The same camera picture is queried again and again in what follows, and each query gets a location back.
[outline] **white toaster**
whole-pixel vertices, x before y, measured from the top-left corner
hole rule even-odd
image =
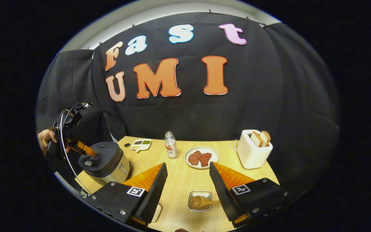
[[[243,130],[237,147],[238,156],[245,169],[262,167],[273,149],[271,142],[269,142],[268,147],[257,147],[254,145],[254,142],[250,138],[253,131],[260,134],[258,130]]]

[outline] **meat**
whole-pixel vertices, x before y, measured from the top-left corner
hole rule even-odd
[[[192,165],[197,165],[197,164],[198,164],[198,158],[199,158],[200,155],[201,155],[201,152],[200,152],[200,151],[195,151],[193,154],[191,154],[191,155],[188,157],[188,161],[189,161]]]
[[[200,155],[200,162],[201,166],[205,167],[209,165],[209,160],[211,158],[212,154],[211,153],[204,153]]]

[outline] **bottle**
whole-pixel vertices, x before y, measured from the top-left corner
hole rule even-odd
[[[176,159],[178,157],[176,138],[173,136],[171,131],[165,133],[164,142],[168,157],[170,159]]]

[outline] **wooden spoon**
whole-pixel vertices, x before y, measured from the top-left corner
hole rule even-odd
[[[220,203],[220,200],[210,201],[207,197],[195,196],[190,201],[190,209],[202,210],[207,209],[208,206]]]

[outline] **bread slice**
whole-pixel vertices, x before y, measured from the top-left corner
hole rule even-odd
[[[271,140],[271,137],[270,137],[269,133],[267,131],[263,130],[260,133],[260,137],[262,137],[262,140],[263,140],[262,147],[268,147],[269,146],[269,142]]]
[[[252,132],[252,135],[250,137],[256,147],[262,147],[263,140],[262,137],[260,137],[259,134],[257,134],[255,131]]]

